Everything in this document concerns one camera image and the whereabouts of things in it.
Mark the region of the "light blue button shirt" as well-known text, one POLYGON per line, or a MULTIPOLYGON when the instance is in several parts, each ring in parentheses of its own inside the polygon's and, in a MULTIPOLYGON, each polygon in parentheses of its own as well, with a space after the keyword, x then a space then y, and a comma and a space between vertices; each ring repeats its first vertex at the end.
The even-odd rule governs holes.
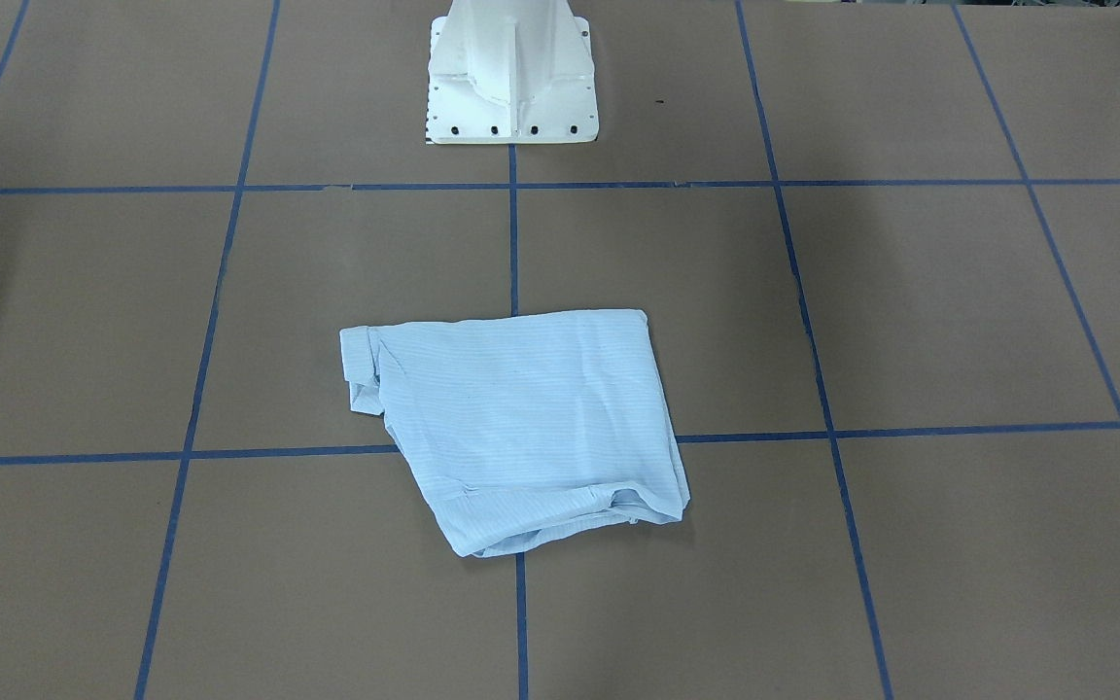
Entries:
POLYGON ((382 418, 455 554, 684 517, 645 311, 357 325, 338 338, 349 408, 382 418))

